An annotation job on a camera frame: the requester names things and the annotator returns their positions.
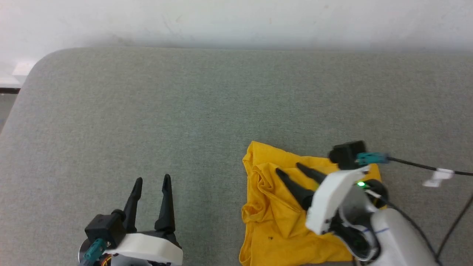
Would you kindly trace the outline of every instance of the white wall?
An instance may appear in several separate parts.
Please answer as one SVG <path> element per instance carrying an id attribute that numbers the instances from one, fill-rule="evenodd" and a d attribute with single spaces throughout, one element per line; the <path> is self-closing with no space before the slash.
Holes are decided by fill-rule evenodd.
<path id="1" fill-rule="evenodd" d="M 87 46 L 473 51 L 473 0 L 0 0 L 0 86 Z"/>

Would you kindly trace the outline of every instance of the white tag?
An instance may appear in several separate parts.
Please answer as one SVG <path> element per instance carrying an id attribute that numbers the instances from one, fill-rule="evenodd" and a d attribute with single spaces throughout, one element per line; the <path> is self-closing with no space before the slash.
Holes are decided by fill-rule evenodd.
<path id="1" fill-rule="evenodd" d="M 429 187 L 439 187 L 440 183 L 442 183 L 441 179 L 429 179 L 422 184 L 423 186 L 429 186 Z"/>
<path id="2" fill-rule="evenodd" d="M 454 171 L 453 170 L 448 170 L 448 169 L 442 169 L 442 168 L 437 168 L 437 171 L 434 172 L 434 175 L 432 176 L 432 179 L 435 180 L 446 180 L 450 179 L 453 176 Z"/>

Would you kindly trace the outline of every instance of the orange wire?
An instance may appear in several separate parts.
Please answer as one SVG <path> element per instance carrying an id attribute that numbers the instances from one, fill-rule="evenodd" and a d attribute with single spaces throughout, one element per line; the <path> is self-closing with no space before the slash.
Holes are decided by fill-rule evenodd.
<path id="1" fill-rule="evenodd" d="M 112 255 L 108 255 L 108 257 L 102 262 L 101 266 L 108 266 L 108 262 L 112 259 Z"/>

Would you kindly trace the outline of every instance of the black baseboard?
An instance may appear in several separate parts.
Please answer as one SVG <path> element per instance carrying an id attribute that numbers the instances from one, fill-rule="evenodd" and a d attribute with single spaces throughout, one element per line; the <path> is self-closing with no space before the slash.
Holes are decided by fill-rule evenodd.
<path id="1" fill-rule="evenodd" d="M 20 92 L 20 88 L 0 88 L 0 94 L 18 94 Z"/>

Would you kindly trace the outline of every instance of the yellow shirt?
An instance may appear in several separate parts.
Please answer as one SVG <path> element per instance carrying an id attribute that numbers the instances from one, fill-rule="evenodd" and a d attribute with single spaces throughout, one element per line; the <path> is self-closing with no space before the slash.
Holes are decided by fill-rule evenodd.
<path id="1" fill-rule="evenodd" d="M 296 163 L 325 174 L 337 171 L 326 158 L 298 156 L 272 146 L 251 142 L 243 164 L 248 174 L 247 202 L 242 208 L 246 224 L 240 250 L 243 266 L 297 266 L 326 261 L 349 261 L 350 252 L 332 234 L 316 235 L 305 227 L 306 212 L 276 174 L 281 168 L 301 186 L 315 190 L 318 184 L 306 177 Z M 377 165 L 365 179 L 380 180 Z"/>

